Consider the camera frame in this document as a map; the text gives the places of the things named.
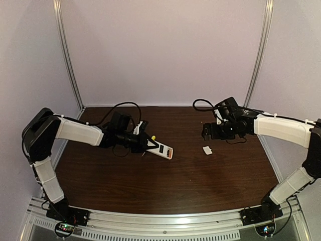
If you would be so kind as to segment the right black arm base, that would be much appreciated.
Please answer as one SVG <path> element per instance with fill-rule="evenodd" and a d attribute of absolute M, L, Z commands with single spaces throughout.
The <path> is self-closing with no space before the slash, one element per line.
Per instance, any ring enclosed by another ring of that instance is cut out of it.
<path fill-rule="evenodd" d="M 239 213 L 244 226 L 283 216 L 280 204 L 274 203 L 268 195 L 262 198 L 261 204 L 258 207 L 245 207 Z"/>

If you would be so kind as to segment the white remote control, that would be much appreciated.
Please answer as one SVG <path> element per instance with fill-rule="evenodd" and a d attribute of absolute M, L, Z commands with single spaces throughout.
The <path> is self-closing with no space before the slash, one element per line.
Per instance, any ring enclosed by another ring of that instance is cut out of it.
<path fill-rule="evenodd" d="M 171 160 L 173 158 L 173 154 L 174 154 L 173 148 L 169 147 L 163 143 L 160 143 L 160 142 L 158 142 L 158 143 L 159 143 L 158 149 L 152 149 L 152 150 L 147 150 L 147 151 L 152 154 L 155 154 L 157 156 L 160 156 L 162 158 L 165 158 L 167 160 Z"/>

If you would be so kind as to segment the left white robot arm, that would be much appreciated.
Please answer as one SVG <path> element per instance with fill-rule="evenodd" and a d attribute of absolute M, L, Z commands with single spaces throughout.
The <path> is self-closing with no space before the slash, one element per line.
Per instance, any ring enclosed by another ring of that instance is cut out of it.
<path fill-rule="evenodd" d="M 56 204 L 65 198 L 51 162 L 55 140 L 101 148 L 120 145 L 133 153 L 158 148 L 159 144 L 145 132 L 148 122 L 141 120 L 132 131 L 128 131 L 131 120 L 132 117 L 126 113 L 114 112 L 109 122 L 94 125 L 55 114 L 46 107 L 37 113 L 23 130 L 22 149 L 51 203 Z"/>

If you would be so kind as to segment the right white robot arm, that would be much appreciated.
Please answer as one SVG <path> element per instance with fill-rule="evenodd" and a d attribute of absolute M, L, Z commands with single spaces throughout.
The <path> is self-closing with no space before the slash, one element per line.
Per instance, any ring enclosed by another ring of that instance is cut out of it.
<path fill-rule="evenodd" d="M 320 121 L 299 120 L 239 106 L 233 97 L 207 109 L 215 122 L 203 125 L 204 140 L 244 139 L 246 135 L 268 136 L 307 149 L 302 165 L 276 185 L 262 204 L 279 205 L 320 178 Z"/>

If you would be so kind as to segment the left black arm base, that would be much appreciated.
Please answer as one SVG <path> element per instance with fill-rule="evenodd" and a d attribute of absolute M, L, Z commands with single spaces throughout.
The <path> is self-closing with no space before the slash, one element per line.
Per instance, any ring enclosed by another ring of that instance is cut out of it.
<path fill-rule="evenodd" d="M 71 225 L 87 226 L 89 214 L 89 210 L 71 207 L 65 197 L 57 203 L 49 201 L 46 217 Z"/>

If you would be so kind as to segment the white battery cover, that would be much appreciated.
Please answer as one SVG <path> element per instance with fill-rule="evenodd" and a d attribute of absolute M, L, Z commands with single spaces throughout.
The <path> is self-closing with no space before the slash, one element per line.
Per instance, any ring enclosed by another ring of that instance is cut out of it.
<path fill-rule="evenodd" d="M 212 149 L 209 146 L 204 146 L 202 147 L 202 149 L 206 155 L 211 155 L 213 153 Z"/>

